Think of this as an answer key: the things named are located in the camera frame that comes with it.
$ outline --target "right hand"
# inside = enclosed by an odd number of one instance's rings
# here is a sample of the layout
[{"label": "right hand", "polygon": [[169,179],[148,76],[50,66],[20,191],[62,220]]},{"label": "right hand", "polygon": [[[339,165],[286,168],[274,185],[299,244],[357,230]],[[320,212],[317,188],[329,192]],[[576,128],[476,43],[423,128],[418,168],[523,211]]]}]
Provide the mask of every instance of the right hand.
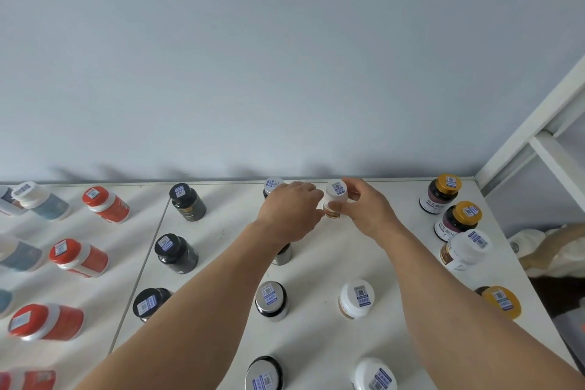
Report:
[{"label": "right hand", "polygon": [[352,218],[357,229],[381,245],[383,237],[407,231],[390,206],[388,199],[365,180],[343,178],[349,199],[355,202],[331,201],[327,205],[333,211]]}]

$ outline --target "gold bottle cap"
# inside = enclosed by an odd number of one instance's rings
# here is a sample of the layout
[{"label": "gold bottle cap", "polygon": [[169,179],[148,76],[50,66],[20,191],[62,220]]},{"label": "gold bottle cap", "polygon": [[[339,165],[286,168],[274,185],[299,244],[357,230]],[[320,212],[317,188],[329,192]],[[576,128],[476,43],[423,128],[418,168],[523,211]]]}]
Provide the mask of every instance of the gold bottle cap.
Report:
[{"label": "gold bottle cap", "polygon": [[488,287],[482,291],[481,297],[494,307],[500,309],[510,319],[516,319],[522,313],[520,301],[507,288],[499,285]]},{"label": "gold bottle cap", "polygon": [[454,194],[461,188],[461,179],[455,175],[443,173],[435,180],[435,185],[441,193]]},{"label": "gold bottle cap", "polygon": [[453,208],[453,216],[463,225],[475,225],[481,220],[481,209],[473,202],[462,200]]}]

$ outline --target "white shelf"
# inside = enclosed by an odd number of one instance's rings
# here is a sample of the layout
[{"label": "white shelf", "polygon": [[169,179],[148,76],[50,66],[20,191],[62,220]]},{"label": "white shelf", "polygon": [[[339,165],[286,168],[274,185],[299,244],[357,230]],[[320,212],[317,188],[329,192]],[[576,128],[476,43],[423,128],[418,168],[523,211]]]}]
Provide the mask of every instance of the white shelf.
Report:
[{"label": "white shelf", "polygon": [[[439,216],[425,213],[418,198],[428,180],[380,181],[372,184],[387,198],[398,217],[433,252],[443,242],[433,232]],[[318,183],[324,189],[324,183]],[[221,253],[255,219],[264,201],[261,183],[194,184],[208,207],[196,223],[185,221],[171,207],[165,213],[157,237],[176,233],[200,254],[194,272],[178,275],[150,253],[135,295],[147,287],[176,291]],[[509,248],[500,227],[472,180],[464,180],[457,200],[471,200],[483,211],[478,228],[495,243],[483,264],[457,274],[469,288],[502,285],[512,290],[523,305],[516,321],[538,341],[574,366],[565,344],[546,314],[527,276]],[[337,307],[338,293],[353,278],[369,281],[376,304],[361,320],[345,319]],[[221,386],[242,388],[247,367],[258,356],[273,354],[287,372],[287,389],[350,388],[349,370],[360,356],[384,360],[401,389],[434,389],[413,350],[402,313],[399,286],[387,257],[345,217],[323,220],[304,240],[293,244],[293,258],[283,266],[271,265],[264,280],[284,285],[291,301],[290,313],[277,323],[261,317],[250,303],[250,316],[242,342]],[[128,312],[115,346],[133,335],[142,322]]]},{"label": "white shelf", "polygon": [[53,187],[74,211],[61,222],[48,222],[28,211],[23,216],[0,216],[0,232],[13,234],[48,252],[64,238],[74,238],[105,251],[110,265],[104,275],[84,279],[48,263],[31,273],[0,267],[0,287],[16,294],[16,311],[29,303],[54,302],[85,312],[83,332],[70,342],[23,342],[7,335],[10,316],[0,320],[0,370],[48,367],[57,370],[57,389],[73,388],[112,348],[129,298],[150,250],[168,203],[165,185],[113,186],[130,206],[128,221],[107,223],[81,202],[89,186]]}]

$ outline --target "black bottle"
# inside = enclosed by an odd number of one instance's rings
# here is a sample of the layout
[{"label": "black bottle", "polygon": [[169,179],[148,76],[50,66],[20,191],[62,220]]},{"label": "black bottle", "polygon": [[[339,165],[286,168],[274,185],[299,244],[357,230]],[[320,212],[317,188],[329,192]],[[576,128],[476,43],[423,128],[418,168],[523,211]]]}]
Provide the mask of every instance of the black bottle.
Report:
[{"label": "black bottle", "polygon": [[161,236],[154,243],[154,252],[159,261],[181,275],[193,271],[199,262],[199,255],[193,247],[173,233]]},{"label": "black bottle", "polygon": [[165,288],[146,288],[136,296],[132,311],[146,322],[171,296],[172,293]]},{"label": "black bottle", "polygon": [[197,192],[186,183],[174,185],[168,195],[171,197],[172,206],[189,222],[198,221],[205,216],[207,207]]}]

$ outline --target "forearm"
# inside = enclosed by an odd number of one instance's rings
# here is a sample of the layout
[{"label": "forearm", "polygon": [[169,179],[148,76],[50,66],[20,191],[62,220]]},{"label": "forearm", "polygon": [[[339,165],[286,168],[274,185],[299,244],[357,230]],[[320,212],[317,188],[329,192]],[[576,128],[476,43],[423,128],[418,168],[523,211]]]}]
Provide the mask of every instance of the forearm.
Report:
[{"label": "forearm", "polygon": [[272,237],[259,222],[248,225],[78,389],[216,388],[236,354],[258,284],[278,253]]},{"label": "forearm", "polygon": [[382,238],[408,330],[439,389],[583,388],[577,371],[467,289],[409,231]]}]

